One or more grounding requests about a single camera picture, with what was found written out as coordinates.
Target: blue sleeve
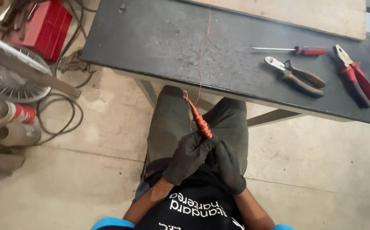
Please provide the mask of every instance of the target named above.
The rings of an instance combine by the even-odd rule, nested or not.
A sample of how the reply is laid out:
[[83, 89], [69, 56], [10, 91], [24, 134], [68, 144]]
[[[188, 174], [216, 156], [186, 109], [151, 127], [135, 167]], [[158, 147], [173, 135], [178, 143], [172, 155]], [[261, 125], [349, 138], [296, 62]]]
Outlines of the blue sleeve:
[[272, 230], [294, 230], [294, 228], [285, 224], [278, 224], [272, 228]]
[[94, 226], [91, 228], [91, 230], [97, 230], [101, 227], [105, 226], [116, 226], [116, 227], [130, 227], [134, 228], [134, 224], [115, 217], [104, 217], [101, 220], [97, 221], [97, 223], [94, 224]]

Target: orange object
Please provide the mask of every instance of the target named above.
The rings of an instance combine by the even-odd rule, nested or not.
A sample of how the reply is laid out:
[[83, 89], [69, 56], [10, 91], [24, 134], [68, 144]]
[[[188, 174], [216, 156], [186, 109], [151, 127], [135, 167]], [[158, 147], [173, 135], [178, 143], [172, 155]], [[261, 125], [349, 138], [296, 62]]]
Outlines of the orange object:
[[187, 100], [189, 105], [191, 105], [192, 116], [194, 118], [194, 122], [195, 122], [195, 125], [196, 125], [198, 131], [201, 132], [204, 137], [211, 138], [212, 133], [211, 133], [209, 127], [208, 127], [208, 124], [206, 123], [206, 121], [203, 120], [202, 116], [199, 114], [199, 112], [198, 112], [197, 108], [194, 106], [194, 104], [192, 104], [191, 100], [189, 100], [188, 92], [186, 92], [186, 96], [184, 95], [184, 98], [185, 98], [185, 100]]

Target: red-handled pliers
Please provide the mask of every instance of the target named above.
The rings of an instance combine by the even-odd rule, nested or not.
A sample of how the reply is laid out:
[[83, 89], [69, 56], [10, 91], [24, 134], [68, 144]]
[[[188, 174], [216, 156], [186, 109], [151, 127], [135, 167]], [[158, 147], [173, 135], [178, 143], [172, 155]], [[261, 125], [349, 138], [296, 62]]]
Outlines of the red-handled pliers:
[[356, 101], [360, 107], [370, 107], [370, 82], [360, 69], [360, 65], [350, 59], [350, 56], [340, 47], [333, 46], [336, 60], [342, 68], [341, 73], [350, 81], [350, 86], [354, 90]]

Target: pliers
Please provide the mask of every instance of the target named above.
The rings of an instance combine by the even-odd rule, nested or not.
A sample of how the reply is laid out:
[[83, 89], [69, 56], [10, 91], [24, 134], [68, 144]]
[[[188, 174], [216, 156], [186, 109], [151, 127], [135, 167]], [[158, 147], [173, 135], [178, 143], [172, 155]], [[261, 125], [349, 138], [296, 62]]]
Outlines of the pliers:
[[301, 76], [305, 78], [307, 81], [310, 81], [313, 85], [315, 85], [318, 88], [325, 87], [326, 84], [324, 83], [324, 81], [321, 80], [321, 78], [315, 75], [314, 73], [301, 70], [299, 68], [292, 66], [290, 60], [287, 60], [284, 64], [273, 57], [266, 57], [264, 60], [270, 65], [283, 71], [282, 81], [285, 82], [290, 87], [310, 97], [314, 98], [324, 97], [323, 91], [305, 84], [303, 81], [300, 81], [300, 79], [296, 77]]
[[340, 45], [333, 46], [333, 50], [341, 73], [349, 80], [349, 86], [354, 91], [357, 104], [362, 108], [369, 108], [370, 82], [360, 69], [359, 63], [353, 62]]

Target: red toolbox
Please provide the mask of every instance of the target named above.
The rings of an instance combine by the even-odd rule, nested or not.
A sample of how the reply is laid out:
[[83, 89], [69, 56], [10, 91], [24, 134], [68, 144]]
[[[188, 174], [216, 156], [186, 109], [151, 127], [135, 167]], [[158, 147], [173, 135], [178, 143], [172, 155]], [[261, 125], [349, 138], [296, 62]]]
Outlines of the red toolbox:
[[59, 0], [39, 3], [33, 18], [25, 23], [25, 39], [21, 41], [20, 32], [11, 31], [3, 40], [32, 50], [53, 63], [60, 55], [71, 19], [71, 14]]

